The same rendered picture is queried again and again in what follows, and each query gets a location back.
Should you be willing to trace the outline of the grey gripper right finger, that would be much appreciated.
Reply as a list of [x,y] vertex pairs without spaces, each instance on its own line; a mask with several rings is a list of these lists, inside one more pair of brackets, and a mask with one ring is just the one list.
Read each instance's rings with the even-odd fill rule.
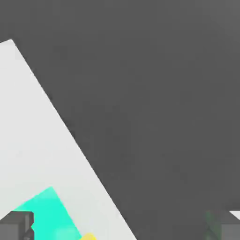
[[207,211],[206,224],[204,240],[240,240],[240,219],[230,211]]

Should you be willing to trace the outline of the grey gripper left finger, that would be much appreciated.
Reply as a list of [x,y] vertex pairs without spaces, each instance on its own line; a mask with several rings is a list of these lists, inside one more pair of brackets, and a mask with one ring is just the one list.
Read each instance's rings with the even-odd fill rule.
[[0,240],[34,240],[34,213],[11,211],[0,220]]

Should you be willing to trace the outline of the small yellow cube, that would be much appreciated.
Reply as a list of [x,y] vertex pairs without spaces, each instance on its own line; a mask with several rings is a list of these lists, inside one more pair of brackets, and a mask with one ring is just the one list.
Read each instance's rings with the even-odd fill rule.
[[79,240],[97,240],[92,233],[87,233],[83,235]]

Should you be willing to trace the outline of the large turquoise box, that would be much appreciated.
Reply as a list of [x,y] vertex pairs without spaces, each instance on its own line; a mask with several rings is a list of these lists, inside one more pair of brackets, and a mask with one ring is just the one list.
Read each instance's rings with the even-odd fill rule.
[[14,210],[33,212],[34,240],[80,240],[82,237],[53,187]]

